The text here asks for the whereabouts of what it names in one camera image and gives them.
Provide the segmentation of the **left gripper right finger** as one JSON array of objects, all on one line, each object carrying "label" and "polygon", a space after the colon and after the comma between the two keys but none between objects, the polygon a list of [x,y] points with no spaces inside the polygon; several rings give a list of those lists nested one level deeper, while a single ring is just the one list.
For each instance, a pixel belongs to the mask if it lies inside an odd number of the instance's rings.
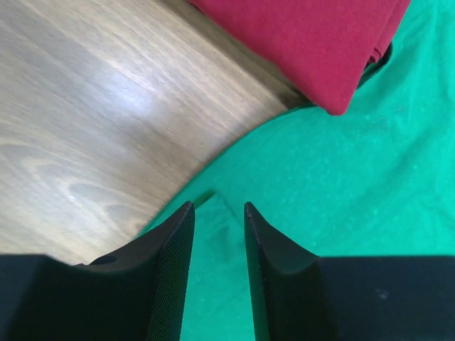
[{"label": "left gripper right finger", "polygon": [[452,256],[319,257],[247,203],[257,340],[453,340]]}]

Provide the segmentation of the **green t-shirt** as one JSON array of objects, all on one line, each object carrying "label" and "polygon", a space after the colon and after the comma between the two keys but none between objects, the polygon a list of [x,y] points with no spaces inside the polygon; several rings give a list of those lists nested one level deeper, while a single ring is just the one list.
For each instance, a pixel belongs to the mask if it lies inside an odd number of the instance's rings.
[{"label": "green t-shirt", "polygon": [[413,1],[348,111],[293,109],[223,151],[154,218],[196,207],[182,340],[255,337],[244,205],[320,256],[454,254],[454,2]]}]

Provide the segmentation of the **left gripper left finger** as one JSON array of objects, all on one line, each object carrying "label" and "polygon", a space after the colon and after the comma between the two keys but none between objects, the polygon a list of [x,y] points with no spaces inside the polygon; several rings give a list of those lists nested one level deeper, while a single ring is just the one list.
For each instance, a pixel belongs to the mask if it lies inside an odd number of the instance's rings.
[{"label": "left gripper left finger", "polygon": [[90,264],[1,256],[2,340],[178,340],[195,229],[187,202]]}]

